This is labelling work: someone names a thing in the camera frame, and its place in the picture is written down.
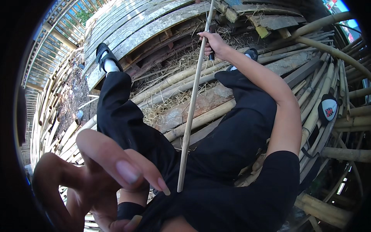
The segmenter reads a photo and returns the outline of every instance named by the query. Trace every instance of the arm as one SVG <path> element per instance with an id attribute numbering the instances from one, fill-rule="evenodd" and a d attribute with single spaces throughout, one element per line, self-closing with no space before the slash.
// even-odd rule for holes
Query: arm
<path id="1" fill-rule="evenodd" d="M 263 65 L 228 46 L 218 34 L 201 32 L 199 35 L 207 37 L 209 41 L 206 44 L 205 55 L 212 52 L 212 47 L 219 59 L 233 64 L 251 82 L 276 101 L 276 118 L 266 156 L 281 150 L 298 155 L 302 136 L 300 108 L 285 81 Z"/>

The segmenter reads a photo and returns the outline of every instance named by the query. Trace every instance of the black sandal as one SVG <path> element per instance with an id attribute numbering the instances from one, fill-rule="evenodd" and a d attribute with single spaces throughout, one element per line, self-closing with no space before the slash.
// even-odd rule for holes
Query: black sandal
<path id="1" fill-rule="evenodd" d="M 107 51 L 107 55 L 105 55 L 104 57 L 101 57 L 103 52 Z M 107 46 L 107 44 L 105 43 L 100 43 L 98 45 L 98 47 L 96 48 L 96 58 L 95 58 L 95 62 L 97 64 L 99 64 L 99 71 L 101 71 L 102 69 L 107 72 L 105 69 L 104 69 L 104 60 L 107 59 L 107 58 L 110 58 L 112 59 L 116 66 L 118 67 L 118 69 L 123 72 L 124 70 L 122 69 L 121 65 L 119 64 L 117 58 L 115 57 L 115 55 L 112 53 L 111 49 L 109 49 L 109 47 Z"/>

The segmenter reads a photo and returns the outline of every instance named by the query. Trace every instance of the yellow wood piece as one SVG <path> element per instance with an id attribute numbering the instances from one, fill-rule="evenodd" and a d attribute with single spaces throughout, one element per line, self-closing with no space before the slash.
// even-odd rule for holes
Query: yellow wood piece
<path id="1" fill-rule="evenodd" d="M 264 39 L 265 37 L 271 34 L 270 31 L 267 31 L 267 29 L 265 29 L 265 27 L 262 27 L 262 26 L 256 27 L 255 30 L 260 35 L 260 38 L 262 39 Z"/>

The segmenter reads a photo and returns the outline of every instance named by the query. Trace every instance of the hand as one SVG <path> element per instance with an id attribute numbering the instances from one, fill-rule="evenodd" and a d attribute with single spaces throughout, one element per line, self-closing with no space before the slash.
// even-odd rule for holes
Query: hand
<path id="1" fill-rule="evenodd" d="M 228 55 L 231 50 L 234 50 L 231 48 L 228 44 L 226 44 L 221 36 L 218 33 L 209 33 L 209 32 L 200 32 L 198 33 L 200 36 L 200 40 L 202 40 L 202 37 L 206 37 L 208 39 L 208 43 L 206 43 L 205 47 L 205 55 L 208 56 L 212 53 L 211 48 L 214 50 L 215 55 L 223 60 L 228 60 Z"/>
<path id="2" fill-rule="evenodd" d="M 46 153 L 34 171 L 35 196 L 59 230 L 82 231 L 84 217 L 90 211 L 105 232 L 133 231 L 141 218 L 117 220 L 116 192 L 120 188 L 142 191 L 150 183 L 170 194 L 156 166 L 138 152 L 123 150 L 111 138 L 88 129 L 79 133 L 76 144 L 85 166 L 76 167 Z M 59 185 L 68 187 L 66 206 Z"/>

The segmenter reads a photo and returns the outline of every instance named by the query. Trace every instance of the black shirt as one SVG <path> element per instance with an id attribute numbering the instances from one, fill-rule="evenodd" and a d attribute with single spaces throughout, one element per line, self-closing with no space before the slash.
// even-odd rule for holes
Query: black shirt
<path id="1" fill-rule="evenodd" d="M 179 167 L 166 183 L 170 196 L 159 193 L 141 214 L 136 231 L 159 231 L 162 223 L 183 216 L 197 231 L 277 231 L 294 205 L 299 189 L 299 159 L 289 151 L 269 155 L 257 180 L 233 187 L 186 173 L 184 190 L 177 193 Z M 128 211 L 123 204 L 119 211 Z"/>

